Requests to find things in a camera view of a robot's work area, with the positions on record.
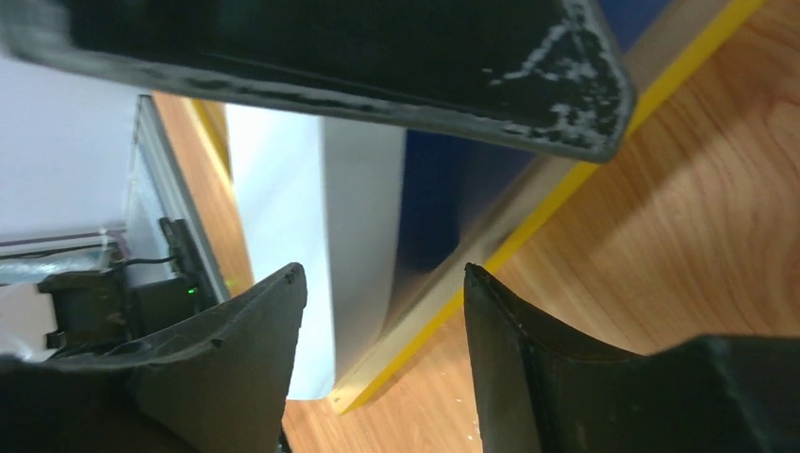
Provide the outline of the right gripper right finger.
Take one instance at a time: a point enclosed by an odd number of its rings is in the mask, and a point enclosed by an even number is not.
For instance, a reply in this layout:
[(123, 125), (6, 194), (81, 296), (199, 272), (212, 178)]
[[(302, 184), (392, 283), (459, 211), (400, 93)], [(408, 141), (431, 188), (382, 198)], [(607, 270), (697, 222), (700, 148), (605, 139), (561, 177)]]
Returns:
[(467, 264), (464, 315), (487, 452), (795, 452), (799, 342), (604, 343)]

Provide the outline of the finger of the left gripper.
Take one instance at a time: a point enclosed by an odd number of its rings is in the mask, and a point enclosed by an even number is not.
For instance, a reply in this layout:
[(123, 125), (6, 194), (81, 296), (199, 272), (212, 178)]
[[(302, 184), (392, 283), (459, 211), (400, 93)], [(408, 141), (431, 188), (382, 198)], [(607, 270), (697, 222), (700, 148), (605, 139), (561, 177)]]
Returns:
[(637, 100), (594, 1), (5, 1), (1, 48), (162, 92), (595, 163)]

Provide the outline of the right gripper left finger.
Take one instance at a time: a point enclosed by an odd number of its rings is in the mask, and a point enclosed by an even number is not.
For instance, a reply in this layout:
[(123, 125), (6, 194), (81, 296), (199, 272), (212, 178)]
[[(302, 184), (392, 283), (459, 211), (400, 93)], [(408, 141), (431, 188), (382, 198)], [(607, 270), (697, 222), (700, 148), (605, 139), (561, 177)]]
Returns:
[(287, 452), (302, 265), (110, 350), (1, 359), (5, 452)]

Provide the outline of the yellow wooden picture frame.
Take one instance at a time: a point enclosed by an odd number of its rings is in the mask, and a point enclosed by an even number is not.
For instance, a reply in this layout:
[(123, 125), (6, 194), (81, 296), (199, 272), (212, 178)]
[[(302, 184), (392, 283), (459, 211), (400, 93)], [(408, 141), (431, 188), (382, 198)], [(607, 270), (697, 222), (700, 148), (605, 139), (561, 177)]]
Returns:
[[(625, 132), (635, 130), (747, 20), (756, 1), (662, 1), (665, 10), (624, 54), (637, 91)], [(234, 194), (227, 105), (192, 100), (199, 147), (183, 155), (181, 169), (200, 209), (225, 278), (238, 294), (256, 278)], [(465, 243), (434, 271), (407, 277), (393, 292), (376, 339), (334, 382), (328, 399), (338, 412), (361, 405), (454, 311), (463, 262), (495, 269), (594, 172), (594, 165), (541, 154), (514, 177), (467, 229)]]

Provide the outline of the sunset landscape photo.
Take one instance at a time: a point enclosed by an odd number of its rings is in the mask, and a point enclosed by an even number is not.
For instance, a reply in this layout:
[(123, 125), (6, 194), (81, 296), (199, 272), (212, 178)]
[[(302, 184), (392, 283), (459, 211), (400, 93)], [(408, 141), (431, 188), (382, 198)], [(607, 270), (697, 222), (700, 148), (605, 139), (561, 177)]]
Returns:
[[(629, 52), (662, 1), (594, 1)], [(393, 292), (439, 268), (544, 154), (421, 129), (247, 105), (225, 108), (234, 194), (256, 278), (308, 279), (292, 399), (326, 396), (376, 339)]]

